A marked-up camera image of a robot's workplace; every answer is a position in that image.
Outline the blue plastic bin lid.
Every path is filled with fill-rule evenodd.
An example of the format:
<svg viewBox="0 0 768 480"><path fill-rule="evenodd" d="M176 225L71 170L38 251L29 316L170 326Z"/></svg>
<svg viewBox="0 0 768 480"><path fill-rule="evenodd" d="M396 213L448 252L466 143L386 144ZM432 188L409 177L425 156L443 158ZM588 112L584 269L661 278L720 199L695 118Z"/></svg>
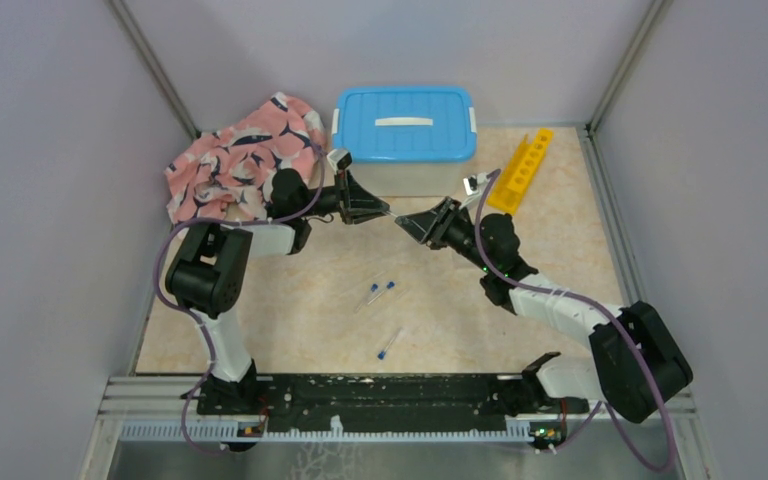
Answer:
<svg viewBox="0 0 768 480"><path fill-rule="evenodd" d="M461 163L477 149L475 108L458 86L353 87L337 100L331 140L359 163Z"/></svg>

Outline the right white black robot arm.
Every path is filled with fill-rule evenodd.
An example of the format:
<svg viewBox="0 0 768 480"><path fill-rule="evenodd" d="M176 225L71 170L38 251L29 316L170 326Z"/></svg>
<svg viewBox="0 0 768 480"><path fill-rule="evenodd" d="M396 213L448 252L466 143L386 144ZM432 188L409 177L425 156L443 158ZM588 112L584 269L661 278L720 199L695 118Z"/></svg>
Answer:
<svg viewBox="0 0 768 480"><path fill-rule="evenodd" d="M445 198L395 222L418 243L450 248L479 267L493 305L538 320L589 350L587 358L546 354L525 369L523 398L532 410L548 412L566 397L588 399L640 424L693 381L690 364L652 305L604 305L549 280L520 256L511 215L490 213L475 221L458 201Z"/></svg>

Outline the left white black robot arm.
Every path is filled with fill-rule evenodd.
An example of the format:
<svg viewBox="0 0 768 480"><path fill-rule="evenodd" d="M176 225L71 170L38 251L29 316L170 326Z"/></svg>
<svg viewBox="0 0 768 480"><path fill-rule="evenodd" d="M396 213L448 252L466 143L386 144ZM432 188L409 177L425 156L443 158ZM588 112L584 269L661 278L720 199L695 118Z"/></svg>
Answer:
<svg viewBox="0 0 768 480"><path fill-rule="evenodd" d="M297 171L285 169L272 179L268 219L240 226L210 222L188 227L167 270L165 288L176 306L197 319L210 362L204 383L220 393L224 405L245 414L260 399L256 366L236 312L248 262L299 253L313 218L332 215L346 224L360 224L389 211L388 203L365 190L347 170L336 173L334 185L310 189Z"/></svg>

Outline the pink patterned cloth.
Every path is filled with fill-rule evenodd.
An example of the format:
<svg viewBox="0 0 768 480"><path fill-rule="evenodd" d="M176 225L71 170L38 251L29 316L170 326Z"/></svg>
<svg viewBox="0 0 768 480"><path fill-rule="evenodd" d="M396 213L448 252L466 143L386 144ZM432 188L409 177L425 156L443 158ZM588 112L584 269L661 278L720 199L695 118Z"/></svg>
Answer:
<svg viewBox="0 0 768 480"><path fill-rule="evenodd" d="M277 171L295 170L308 182L325 147L319 113L277 92L237 123L202 133L166 167L168 216L174 225L224 219L237 206L243 220L263 219Z"/></svg>

